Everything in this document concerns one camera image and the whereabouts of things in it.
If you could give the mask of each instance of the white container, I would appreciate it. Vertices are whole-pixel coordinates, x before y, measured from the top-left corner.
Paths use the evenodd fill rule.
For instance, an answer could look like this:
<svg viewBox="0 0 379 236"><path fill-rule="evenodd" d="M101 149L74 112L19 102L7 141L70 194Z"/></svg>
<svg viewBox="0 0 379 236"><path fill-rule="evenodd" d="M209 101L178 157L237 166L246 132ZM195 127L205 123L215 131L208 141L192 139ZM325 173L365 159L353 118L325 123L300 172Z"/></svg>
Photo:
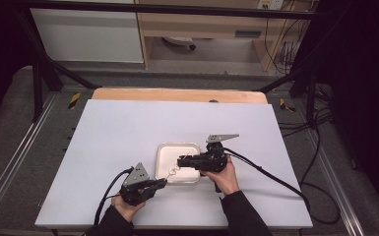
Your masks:
<svg viewBox="0 0 379 236"><path fill-rule="evenodd" d="M201 174L190 167L179 168L177 159L180 155L194 155L201 151L193 143L164 143L158 146L156 179L167 178L168 184L186 185L196 183Z"/></svg>

